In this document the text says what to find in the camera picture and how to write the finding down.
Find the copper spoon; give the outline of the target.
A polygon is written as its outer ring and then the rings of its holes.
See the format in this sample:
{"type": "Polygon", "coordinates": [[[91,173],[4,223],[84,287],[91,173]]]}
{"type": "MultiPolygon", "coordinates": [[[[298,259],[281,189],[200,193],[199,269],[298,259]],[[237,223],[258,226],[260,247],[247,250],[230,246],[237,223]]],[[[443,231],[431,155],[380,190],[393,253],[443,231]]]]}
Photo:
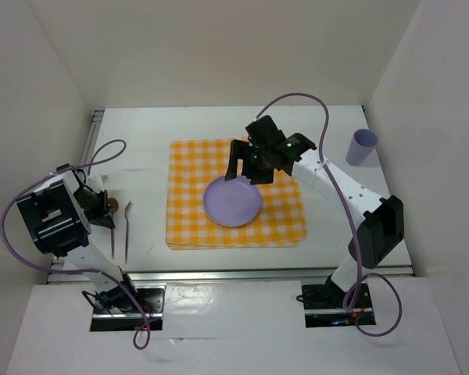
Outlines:
{"type": "Polygon", "coordinates": [[[112,220],[113,226],[110,228],[110,248],[111,248],[111,259],[115,258],[115,229],[116,224],[114,223],[114,215],[118,211],[119,203],[115,198],[108,199],[108,212],[112,220]]]}

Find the copper fork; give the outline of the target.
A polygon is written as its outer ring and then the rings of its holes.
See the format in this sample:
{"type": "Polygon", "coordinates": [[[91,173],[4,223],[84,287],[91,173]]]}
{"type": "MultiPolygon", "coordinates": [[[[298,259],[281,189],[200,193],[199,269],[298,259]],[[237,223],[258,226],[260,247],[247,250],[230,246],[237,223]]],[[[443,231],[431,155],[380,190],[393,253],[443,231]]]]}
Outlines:
{"type": "Polygon", "coordinates": [[[129,241],[130,241],[130,221],[129,212],[132,206],[132,201],[129,201],[124,209],[125,219],[125,241],[124,241],[124,263],[128,263],[129,241]]]}

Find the yellow white checkered cloth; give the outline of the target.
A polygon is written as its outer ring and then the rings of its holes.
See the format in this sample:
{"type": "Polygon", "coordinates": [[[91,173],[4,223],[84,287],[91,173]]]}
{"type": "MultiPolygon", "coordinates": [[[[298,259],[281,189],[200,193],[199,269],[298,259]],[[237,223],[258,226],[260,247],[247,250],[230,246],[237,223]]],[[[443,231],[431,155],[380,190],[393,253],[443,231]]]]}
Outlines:
{"type": "Polygon", "coordinates": [[[230,139],[170,143],[166,203],[166,244],[173,250],[295,247],[306,236],[306,220],[296,179],[276,172],[274,182],[258,185],[262,207],[238,228],[214,223],[203,208],[208,184],[223,178],[230,139]]]}

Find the purple plastic plate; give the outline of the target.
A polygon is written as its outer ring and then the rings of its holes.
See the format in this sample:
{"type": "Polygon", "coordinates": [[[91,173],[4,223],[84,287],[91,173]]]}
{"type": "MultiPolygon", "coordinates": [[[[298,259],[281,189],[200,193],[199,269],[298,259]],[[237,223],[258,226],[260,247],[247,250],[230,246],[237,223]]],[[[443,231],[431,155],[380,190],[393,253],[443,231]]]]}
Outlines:
{"type": "Polygon", "coordinates": [[[202,197],[206,215],[223,227],[242,227],[259,214],[263,199],[259,188],[238,176],[226,181],[218,177],[209,183],[202,197]]]}

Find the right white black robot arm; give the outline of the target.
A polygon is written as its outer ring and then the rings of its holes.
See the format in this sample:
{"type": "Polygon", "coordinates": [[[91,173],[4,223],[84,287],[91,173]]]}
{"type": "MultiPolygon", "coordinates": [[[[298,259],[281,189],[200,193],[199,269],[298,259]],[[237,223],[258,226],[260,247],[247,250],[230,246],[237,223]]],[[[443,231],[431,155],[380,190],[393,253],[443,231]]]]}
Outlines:
{"type": "Polygon", "coordinates": [[[301,133],[286,137],[270,116],[247,127],[245,141],[230,145],[226,180],[237,175],[250,184],[271,184],[282,171],[307,184],[341,209],[353,230],[349,254],[326,281],[325,296],[342,306],[353,296],[358,277],[374,270],[404,239],[403,203],[396,196],[384,198],[355,181],[320,156],[317,146],[301,133]]]}

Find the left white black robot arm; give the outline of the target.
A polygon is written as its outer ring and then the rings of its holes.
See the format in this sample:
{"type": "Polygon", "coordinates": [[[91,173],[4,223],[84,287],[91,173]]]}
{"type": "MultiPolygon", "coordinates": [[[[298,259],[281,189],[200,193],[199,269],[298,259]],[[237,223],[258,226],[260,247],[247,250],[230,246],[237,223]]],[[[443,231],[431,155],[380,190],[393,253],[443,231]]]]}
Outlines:
{"type": "Polygon", "coordinates": [[[88,301],[110,313],[137,310],[140,294],[131,279],[91,239],[93,226],[116,228],[107,191],[90,187],[83,170],[66,164],[15,203],[35,247],[71,263],[93,283],[88,301]]]}

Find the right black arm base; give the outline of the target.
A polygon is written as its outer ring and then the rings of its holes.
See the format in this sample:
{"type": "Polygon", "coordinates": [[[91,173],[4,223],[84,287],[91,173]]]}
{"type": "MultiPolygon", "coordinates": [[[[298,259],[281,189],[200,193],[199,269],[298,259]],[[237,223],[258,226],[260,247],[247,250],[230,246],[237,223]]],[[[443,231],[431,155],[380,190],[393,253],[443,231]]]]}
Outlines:
{"type": "Polygon", "coordinates": [[[376,324],[370,289],[365,281],[352,310],[342,308],[341,295],[332,296],[323,277],[303,279],[295,300],[303,307],[306,328],[353,327],[356,320],[360,326],[376,324]]]}

